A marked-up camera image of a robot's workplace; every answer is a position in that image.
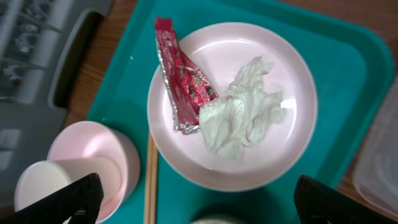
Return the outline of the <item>grey bowl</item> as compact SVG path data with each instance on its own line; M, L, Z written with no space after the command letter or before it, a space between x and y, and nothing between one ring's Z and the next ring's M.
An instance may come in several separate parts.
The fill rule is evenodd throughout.
M206 217L192 221L190 224L246 224L244 221L231 217Z

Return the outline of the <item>white tissue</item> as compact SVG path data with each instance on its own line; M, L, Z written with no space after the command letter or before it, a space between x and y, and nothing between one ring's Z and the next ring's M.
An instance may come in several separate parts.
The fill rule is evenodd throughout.
M253 58L239 69L226 96L200 108L200 129L210 153L242 159L247 148L262 142L270 125L284 120L282 92L264 91L263 76L273 66Z

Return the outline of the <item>wooden chopstick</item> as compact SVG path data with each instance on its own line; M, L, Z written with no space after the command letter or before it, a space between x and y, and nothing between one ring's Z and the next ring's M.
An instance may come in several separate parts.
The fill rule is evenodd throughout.
M151 133L148 135L145 179L144 224L156 224L159 152Z

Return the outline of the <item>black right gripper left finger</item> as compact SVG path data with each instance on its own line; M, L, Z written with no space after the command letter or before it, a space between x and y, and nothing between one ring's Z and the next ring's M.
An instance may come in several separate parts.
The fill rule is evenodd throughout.
M95 224L103 198L100 176L91 173L3 218L1 224Z

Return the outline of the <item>white paper cup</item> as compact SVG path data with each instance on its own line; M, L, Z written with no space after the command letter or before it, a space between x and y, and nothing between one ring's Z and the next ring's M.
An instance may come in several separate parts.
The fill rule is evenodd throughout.
M100 177L103 202L112 199L120 189L121 174L111 159L94 157L36 162L19 177L14 196L15 210L22 210L91 173Z

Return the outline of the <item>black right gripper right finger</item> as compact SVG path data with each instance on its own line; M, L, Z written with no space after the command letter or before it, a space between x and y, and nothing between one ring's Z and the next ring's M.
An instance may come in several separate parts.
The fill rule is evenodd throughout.
M307 175L298 178L294 204L305 224L397 224Z

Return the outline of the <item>red foil sauce packet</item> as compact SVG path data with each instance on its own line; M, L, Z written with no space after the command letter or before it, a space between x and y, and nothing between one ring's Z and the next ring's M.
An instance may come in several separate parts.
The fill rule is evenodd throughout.
M200 109L218 94L207 76L182 51L171 19L155 19L160 71L172 105L173 129L188 135L200 130Z

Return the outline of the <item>pink plastic bowl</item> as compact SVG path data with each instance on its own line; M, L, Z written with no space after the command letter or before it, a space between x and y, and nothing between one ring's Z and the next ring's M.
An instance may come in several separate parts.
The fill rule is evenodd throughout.
M65 128L52 143L47 159L112 160L120 171L116 195L103 202L97 223L105 222L132 194L141 173L141 162L133 142L123 133L94 121L80 121Z

